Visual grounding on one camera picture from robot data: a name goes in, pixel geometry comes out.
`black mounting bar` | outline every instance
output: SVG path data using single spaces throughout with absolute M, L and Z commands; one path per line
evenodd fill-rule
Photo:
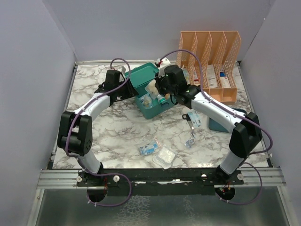
M 224 181 L 216 177 L 216 168 L 170 168 L 170 169 L 103 169 L 102 174 L 111 173 L 110 177 L 95 177 L 85 172 L 79 172 L 82 178 L 77 183 L 79 187 L 105 186 L 107 183 L 108 196 L 127 196 L 128 182 L 120 177 L 114 182 L 114 173 L 126 175 L 131 181 L 132 195 L 214 195 L 214 185 L 242 185 L 238 179 L 241 171 L 236 170 L 231 177 Z

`plastic bag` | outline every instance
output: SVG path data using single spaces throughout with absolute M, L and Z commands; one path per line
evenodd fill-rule
M 157 137 L 143 137 L 142 142 L 140 142 L 137 147 L 141 155 L 149 155 L 160 148 L 160 143 Z
M 158 164 L 159 166 L 162 166 L 166 170 L 173 165 L 177 154 L 178 153 L 176 151 L 172 150 L 166 145 L 163 145 L 160 151 L 152 160 L 154 161 L 154 163 Z

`marble surface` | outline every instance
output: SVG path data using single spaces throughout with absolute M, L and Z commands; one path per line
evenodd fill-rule
M 140 65 L 130 64 L 131 68 Z M 103 65 L 79 65 L 68 111 L 74 111 L 87 102 L 105 79 L 105 73 L 109 69 L 108 64 Z M 246 91 L 242 83 L 239 70 L 233 71 L 236 86 L 238 88 L 236 108 L 251 111 Z M 211 131 L 208 128 L 208 116 L 199 113 L 202 126 L 196 134 L 196 143 L 191 149 L 184 144 L 190 138 L 190 128 L 182 114 L 190 109 L 177 105 L 160 115 L 146 120 L 135 104 L 134 98 L 117 102 L 103 111 L 93 122 L 92 150 L 97 159 L 106 168 L 159 168 L 152 161 L 154 154 L 140 155 L 137 149 L 143 136 L 157 136 L 161 144 L 178 152 L 173 163 L 174 168 L 186 167 L 216 167 L 224 159 L 229 151 L 230 134 Z M 254 151 L 263 150 L 259 143 Z M 265 154 L 251 155 L 247 160 L 257 167 L 267 167 Z M 78 169 L 80 168 L 74 158 L 69 158 L 63 149 L 57 148 L 54 169 Z

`teal container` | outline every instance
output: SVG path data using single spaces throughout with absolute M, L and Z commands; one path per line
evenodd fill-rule
M 140 97 L 147 94 L 145 87 L 150 81 L 155 79 L 157 72 L 159 72 L 159 69 L 152 63 L 147 63 L 131 70 L 130 81 L 134 89 L 138 92 L 138 95 L 135 96 L 135 102 L 146 119 L 151 119 L 174 106 L 170 98 L 162 104 L 160 104 L 157 99 L 152 100 L 153 107 L 151 109 L 146 109 L 139 101 Z

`white wall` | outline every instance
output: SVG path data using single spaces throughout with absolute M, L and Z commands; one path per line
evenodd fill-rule
M 301 1 L 277 0 L 241 67 L 301 223 Z
M 0 7 L 0 225 L 26 225 L 75 57 L 41 0 Z
M 157 59 L 189 30 L 238 30 L 241 60 L 274 1 L 44 0 L 80 61 Z

